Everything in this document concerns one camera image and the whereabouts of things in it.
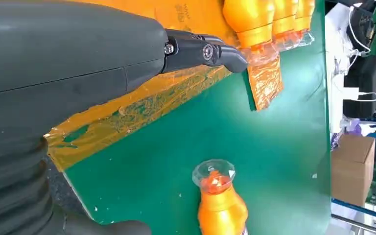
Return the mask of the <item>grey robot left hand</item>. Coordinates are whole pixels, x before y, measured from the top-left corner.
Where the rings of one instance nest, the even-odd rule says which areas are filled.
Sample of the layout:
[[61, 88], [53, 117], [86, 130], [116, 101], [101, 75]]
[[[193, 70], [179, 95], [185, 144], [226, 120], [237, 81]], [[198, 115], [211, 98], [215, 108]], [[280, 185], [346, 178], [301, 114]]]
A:
[[98, 4], [0, 0], [0, 235], [149, 235], [128, 220], [100, 225], [53, 204], [45, 134], [72, 115], [158, 74], [246, 58], [214, 36], [164, 28]]

